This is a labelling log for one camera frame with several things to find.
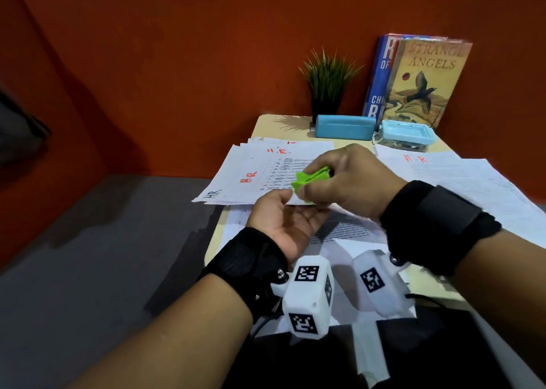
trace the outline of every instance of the clear plastic box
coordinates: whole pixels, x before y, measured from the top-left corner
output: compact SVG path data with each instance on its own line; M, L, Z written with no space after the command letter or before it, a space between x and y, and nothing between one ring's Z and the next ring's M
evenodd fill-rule
M383 120L373 135L373 144L394 149L425 152L438 137L427 125L405 121Z

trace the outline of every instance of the black wrist strap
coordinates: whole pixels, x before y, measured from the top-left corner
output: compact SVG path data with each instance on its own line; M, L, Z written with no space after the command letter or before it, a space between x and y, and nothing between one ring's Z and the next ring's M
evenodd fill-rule
M453 275L474 244L502 229L490 214L442 186L414 180L381 216L390 252L437 275Z
M268 314L278 297L272 282L284 282L288 261L278 245L263 232L246 227L229 241L203 269L199 278L215 274L227 282L249 307L254 322Z

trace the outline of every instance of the bird illustration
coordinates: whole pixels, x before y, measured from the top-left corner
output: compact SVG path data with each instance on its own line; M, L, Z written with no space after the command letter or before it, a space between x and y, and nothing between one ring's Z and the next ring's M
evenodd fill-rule
M404 98L404 101L400 103L401 105L398 108L398 110L405 107L408 103L414 100L418 100L423 104L423 112L428 114L430 112L430 105L431 105L430 94L437 88L431 87L427 89L427 84L428 82L427 82L427 79L425 78L425 74L422 71L420 71L419 74L415 77L415 87L417 87L417 92L415 92L414 94L410 96L406 96Z

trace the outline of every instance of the black bag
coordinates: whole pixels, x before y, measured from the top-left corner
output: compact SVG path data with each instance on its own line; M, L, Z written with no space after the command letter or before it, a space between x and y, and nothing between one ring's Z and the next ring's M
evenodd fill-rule
M34 155L51 130L0 91L0 165Z

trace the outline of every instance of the wooden desk surface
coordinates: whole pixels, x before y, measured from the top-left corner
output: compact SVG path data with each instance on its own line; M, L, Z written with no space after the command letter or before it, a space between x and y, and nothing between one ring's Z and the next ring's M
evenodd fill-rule
M308 116L284 116L277 114L264 114L258 118L254 131L252 132L252 138L256 136L260 137L272 137L276 139L285 140L331 140L334 143L336 149L342 148L351 143L358 143L362 146L373 151L372 142L367 140L348 140L348 139L321 139L315 138L309 131L309 123L311 118ZM447 144L440 138L434 144L432 144L429 152L443 152L451 150ZM222 215L218 220L214 234L208 244L207 252L205 254L205 265L215 256L222 240L222 233L224 226L228 218L228 211L224 209ZM449 285L440 283L428 272L423 271L420 267L410 266L407 268L407 274L409 277L409 289L412 293L421 294L437 299L438 301L446 304L451 308L468 309L468 304Z

